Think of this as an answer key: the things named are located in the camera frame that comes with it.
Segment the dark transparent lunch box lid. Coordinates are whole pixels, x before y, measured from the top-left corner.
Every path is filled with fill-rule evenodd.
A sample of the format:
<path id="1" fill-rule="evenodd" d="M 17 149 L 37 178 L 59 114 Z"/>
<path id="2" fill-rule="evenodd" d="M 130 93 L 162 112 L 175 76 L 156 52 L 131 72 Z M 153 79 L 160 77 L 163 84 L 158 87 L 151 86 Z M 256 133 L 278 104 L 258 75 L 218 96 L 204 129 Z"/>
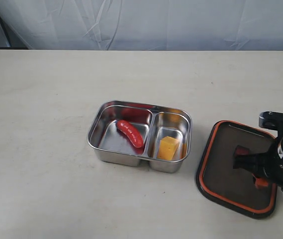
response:
<path id="1" fill-rule="evenodd" d="M 230 120 L 217 122 L 209 135 L 196 172 L 196 186 L 209 200 L 253 219 L 270 216 L 276 207 L 277 186 L 255 186 L 252 173 L 233 169 L 236 147 L 251 153 L 269 149 L 274 136 Z"/>

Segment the yellow cheese wedge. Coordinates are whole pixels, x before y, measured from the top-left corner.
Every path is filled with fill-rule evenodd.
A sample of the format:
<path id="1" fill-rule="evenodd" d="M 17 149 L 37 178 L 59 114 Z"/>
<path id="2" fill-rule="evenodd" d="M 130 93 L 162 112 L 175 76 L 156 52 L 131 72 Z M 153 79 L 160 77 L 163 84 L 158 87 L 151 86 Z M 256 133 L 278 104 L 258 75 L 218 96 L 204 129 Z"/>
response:
<path id="1" fill-rule="evenodd" d="M 180 141 L 176 138 L 166 136 L 160 140 L 157 158 L 171 161 L 177 151 Z"/>

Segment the red sausage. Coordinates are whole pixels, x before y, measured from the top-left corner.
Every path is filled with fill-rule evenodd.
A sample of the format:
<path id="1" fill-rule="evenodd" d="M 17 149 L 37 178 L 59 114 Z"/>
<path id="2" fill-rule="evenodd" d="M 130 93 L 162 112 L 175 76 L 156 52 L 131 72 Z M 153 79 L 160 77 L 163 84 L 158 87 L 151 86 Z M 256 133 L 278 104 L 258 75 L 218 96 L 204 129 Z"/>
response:
<path id="1" fill-rule="evenodd" d="M 142 148 L 144 141 L 140 132 L 131 123 L 125 120 L 118 120 L 116 127 L 121 131 L 131 142 L 135 148 Z"/>

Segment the stainless steel lunch box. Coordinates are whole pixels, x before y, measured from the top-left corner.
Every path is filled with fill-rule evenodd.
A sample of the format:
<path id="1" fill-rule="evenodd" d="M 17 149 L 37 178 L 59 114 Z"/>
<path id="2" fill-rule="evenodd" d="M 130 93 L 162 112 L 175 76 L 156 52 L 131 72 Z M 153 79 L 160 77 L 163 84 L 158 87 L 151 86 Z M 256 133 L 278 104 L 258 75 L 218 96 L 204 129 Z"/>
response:
<path id="1" fill-rule="evenodd" d="M 143 145 L 135 147 L 116 123 L 125 120 L 141 135 Z M 101 161 L 137 167 L 148 161 L 156 171 L 175 173 L 189 155 L 192 119 L 179 109 L 125 101 L 101 105 L 88 132 L 88 144 Z M 171 160 L 160 159 L 160 143 L 169 136 L 178 142 Z"/>

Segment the white backdrop curtain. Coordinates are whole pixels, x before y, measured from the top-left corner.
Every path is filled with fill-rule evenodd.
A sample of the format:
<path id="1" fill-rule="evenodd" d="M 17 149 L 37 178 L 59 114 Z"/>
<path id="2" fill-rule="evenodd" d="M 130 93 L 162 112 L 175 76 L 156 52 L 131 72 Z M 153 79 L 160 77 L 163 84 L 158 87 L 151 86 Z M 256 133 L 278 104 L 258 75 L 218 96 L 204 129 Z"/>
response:
<path id="1" fill-rule="evenodd" d="M 0 45 L 283 50 L 283 0 L 0 0 Z"/>

